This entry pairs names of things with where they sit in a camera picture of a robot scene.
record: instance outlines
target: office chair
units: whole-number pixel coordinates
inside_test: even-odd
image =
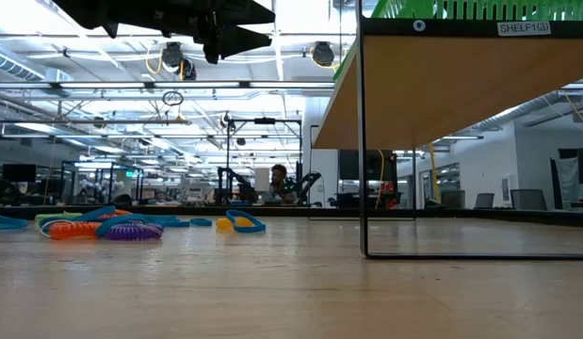
[[[464,191],[447,190],[442,191],[440,196],[441,204],[446,208],[464,209]]]
[[[516,210],[547,211],[546,200],[541,189],[512,189],[510,199]]]
[[[494,193],[479,193],[474,208],[492,208],[494,205]]]

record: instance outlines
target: shelf label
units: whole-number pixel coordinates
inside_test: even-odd
[[[518,37],[551,34],[549,22],[510,22],[498,23],[498,35],[501,37]]]

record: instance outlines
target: man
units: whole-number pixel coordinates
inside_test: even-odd
[[[270,180],[270,190],[268,192],[268,199],[274,200],[281,197],[284,204],[293,204],[298,198],[295,191],[283,193],[284,190],[284,179],[287,177],[287,168],[283,165],[274,165],[270,170],[272,172],[272,177]]]

